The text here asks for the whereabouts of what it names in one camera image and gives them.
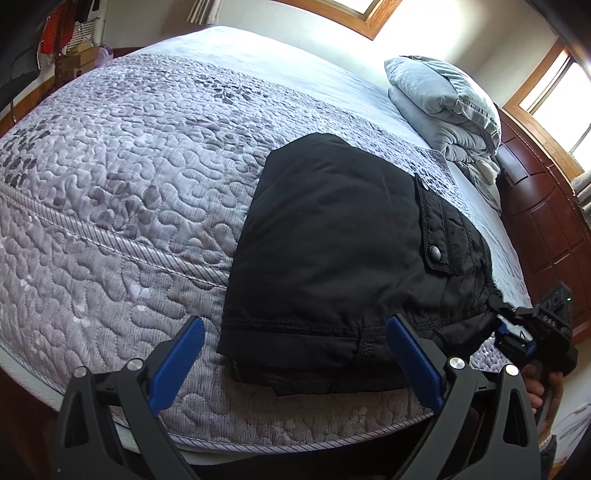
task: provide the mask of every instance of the clamp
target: clamp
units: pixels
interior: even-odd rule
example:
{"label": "clamp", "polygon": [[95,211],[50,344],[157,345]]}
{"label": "clamp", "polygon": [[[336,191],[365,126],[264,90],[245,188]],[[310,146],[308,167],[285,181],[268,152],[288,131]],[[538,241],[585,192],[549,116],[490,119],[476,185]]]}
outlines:
{"label": "clamp", "polygon": [[[515,365],[494,374],[474,370],[462,358],[446,358],[401,315],[388,320],[386,340],[419,402],[434,413],[394,480],[540,480],[535,420]],[[450,470],[471,408],[478,413],[475,437]]]}
{"label": "clamp", "polygon": [[52,480],[144,480],[129,469],[110,406],[123,408],[155,480],[198,480],[158,414],[173,404],[204,342],[203,321],[192,317],[146,360],[134,358],[104,374],[76,368],[57,419]]}

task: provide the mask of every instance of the cardboard box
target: cardboard box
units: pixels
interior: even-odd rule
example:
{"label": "cardboard box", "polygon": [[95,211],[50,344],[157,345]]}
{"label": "cardboard box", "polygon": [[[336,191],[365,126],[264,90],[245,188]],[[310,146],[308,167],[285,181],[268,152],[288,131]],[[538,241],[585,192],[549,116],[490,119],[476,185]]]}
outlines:
{"label": "cardboard box", "polygon": [[70,50],[67,51],[67,55],[75,55],[76,53],[82,53],[85,50],[93,47],[92,40],[86,40],[82,43],[79,43],[75,47],[72,47]]}
{"label": "cardboard box", "polygon": [[80,68],[88,62],[94,61],[98,54],[99,47],[87,48],[79,53],[68,53],[61,58],[61,69],[64,71]]}
{"label": "cardboard box", "polygon": [[64,83],[71,82],[72,80],[74,80],[75,78],[78,78],[83,73],[91,71],[93,68],[95,68],[95,61],[91,60],[90,62],[82,65],[81,67],[78,67],[75,69],[62,70],[61,71],[61,78],[64,81]]}

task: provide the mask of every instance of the white wall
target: white wall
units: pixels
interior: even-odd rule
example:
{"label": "white wall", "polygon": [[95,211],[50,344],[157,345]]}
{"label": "white wall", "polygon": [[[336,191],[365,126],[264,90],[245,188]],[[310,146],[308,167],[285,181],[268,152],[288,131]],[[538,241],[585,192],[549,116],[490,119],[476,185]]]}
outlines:
{"label": "white wall", "polygon": [[533,73],[557,39],[540,15],[526,12],[473,77],[502,106]]}
{"label": "white wall", "polygon": [[[112,0],[103,40],[112,47],[146,46],[192,31],[186,23],[192,4]],[[496,101],[521,86],[533,70],[529,65],[537,65],[555,39],[549,28],[540,28],[544,20],[525,0],[404,0],[374,41],[271,0],[224,0],[220,23],[300,47],[383,87],[388,86],[384,60],[399,54],[440,58],[477,76]],[[527,37],[530,24],[538,26],[535,40],[522,46],[517,33]],[[504,54],[496,56],[499,48]],[[502,64],[506,57],[527,67],[512,69],[507,77],[495,74],[493,60]],[[490,66],[479,74],[485,63]]]}

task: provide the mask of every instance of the wooden furniture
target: wooden furniture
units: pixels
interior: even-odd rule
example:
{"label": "wooden furniture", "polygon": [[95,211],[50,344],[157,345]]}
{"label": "wooden furniture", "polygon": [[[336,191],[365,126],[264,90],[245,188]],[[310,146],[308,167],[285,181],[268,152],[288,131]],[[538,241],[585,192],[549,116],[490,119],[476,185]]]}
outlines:
{"label": "wooden furniture", "polygon": [[499,109],[504,170],[502,221],[519,256],[532,303],[557,283],[573,290],[575,343],[591,337],[591,232],[569,182],[550,156]]}

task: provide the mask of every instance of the pocket flap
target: pocket flap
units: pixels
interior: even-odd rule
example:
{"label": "pocket flap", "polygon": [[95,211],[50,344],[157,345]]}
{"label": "pocket flap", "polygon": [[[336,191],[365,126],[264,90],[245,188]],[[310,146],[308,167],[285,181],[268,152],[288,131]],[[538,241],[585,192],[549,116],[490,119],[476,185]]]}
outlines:
{"label": "pocket flap", "polygon": [[449,276],[458,275],[447,212],[441,204],[439,195],[429,190],[418,174],[415,174],[414,181],[420,208],[425,263],[433,271]]}

